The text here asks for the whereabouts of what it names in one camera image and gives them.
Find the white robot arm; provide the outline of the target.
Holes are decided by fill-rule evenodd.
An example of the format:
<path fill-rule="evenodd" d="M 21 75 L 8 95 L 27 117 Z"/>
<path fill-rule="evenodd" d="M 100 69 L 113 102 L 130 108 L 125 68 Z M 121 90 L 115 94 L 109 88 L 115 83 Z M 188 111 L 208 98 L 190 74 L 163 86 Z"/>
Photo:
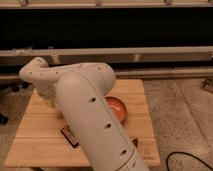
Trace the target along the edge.
<path fill-rule="evenodd" d="M 19 76 L 39 95 L 56 98 L 94 171 L 150 171 L 105 100 L 116 80 L 108 64 L 50 67 L 36 57 Z"/>

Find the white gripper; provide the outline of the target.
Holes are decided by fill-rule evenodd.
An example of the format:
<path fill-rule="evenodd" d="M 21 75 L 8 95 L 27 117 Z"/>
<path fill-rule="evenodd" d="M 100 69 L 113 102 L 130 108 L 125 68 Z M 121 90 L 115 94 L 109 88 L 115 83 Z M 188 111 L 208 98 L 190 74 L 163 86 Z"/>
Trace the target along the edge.
<path fill-rule="evenodd" d="M 49 107 L 55 107 L 55 93 L 52 90 L 42 92 L 40 96 Z"/>

